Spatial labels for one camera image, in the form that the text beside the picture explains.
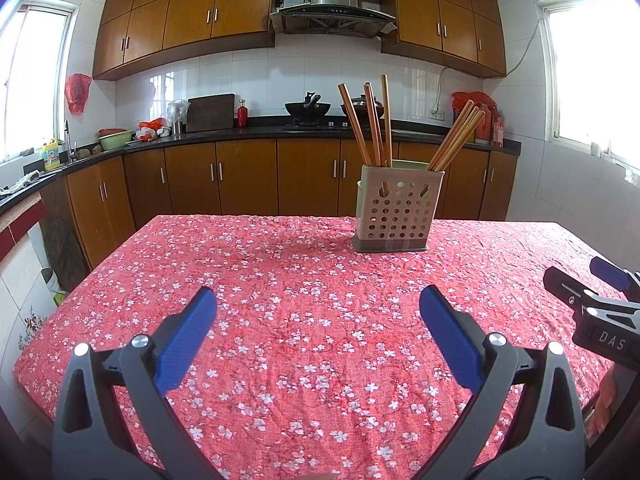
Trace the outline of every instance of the electrical outlet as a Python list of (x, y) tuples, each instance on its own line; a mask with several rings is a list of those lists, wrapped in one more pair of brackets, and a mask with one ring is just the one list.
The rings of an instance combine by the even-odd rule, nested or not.
[(444, 112), (437, 112), (436, 110), (429, 110), (429, 118), (436, 119), (436, 121), (444, 121)]

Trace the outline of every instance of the red tile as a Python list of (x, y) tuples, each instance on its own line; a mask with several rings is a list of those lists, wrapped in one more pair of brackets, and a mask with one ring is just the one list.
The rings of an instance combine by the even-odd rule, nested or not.
[(40, 219), (46, 215), (46, 213), (42, 200), (38, 200), (34, 205), (28, 208), (27, 211), (18, 216), (18, 218), (9, 225), (9, 229), (11, 229), (11, 234), (13, 235), (14, 240), (20, 240), (20, 238), (27, 234), (27, 231), (36, 225)]

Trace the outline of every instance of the blue gripper pad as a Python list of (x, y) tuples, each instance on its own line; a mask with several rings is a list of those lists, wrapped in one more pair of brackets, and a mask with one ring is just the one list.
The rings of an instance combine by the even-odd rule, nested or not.
[(456, 312), (435, 285), (420, 293), (420, 315), (458, 384), (477, 394), (484, 383), (482, 329), (468, 314)]
[(215, 293), (203, 286), (180, 314), (168, 316), (162, 322), (175, 324), (157, 356), (156, 387), (162, 396), (182, 383), (217, 313)]
[(605, 283), (609, 283), (609, 285), (620, 292), (624, 292), (630, 286), (629, 276), (624, 270), (609, 263), (607, 260), (603, 260), (599, 256), (591, 260), (589, 269), (594, 276), (597, 276)]

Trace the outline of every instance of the red bottle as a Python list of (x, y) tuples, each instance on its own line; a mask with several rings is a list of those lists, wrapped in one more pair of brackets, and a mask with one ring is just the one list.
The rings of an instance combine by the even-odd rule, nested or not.
[(240, 106), (238, 107), (238, 128), (244, 128), (246, 126), (248, 116), (249, 110), (244, 106), (244, 99), (240, 99)]

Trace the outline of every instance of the window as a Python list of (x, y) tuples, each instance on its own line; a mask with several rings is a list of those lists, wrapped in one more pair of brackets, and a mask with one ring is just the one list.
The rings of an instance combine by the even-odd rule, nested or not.
[(597, 142), (640, 168), (640, 7), (633, 0), (545, 0), (548, 108), (552, 136)]
[(0, 160), (58, 137), (70, 16), (68, 10), (24, 5), (0, 32)]

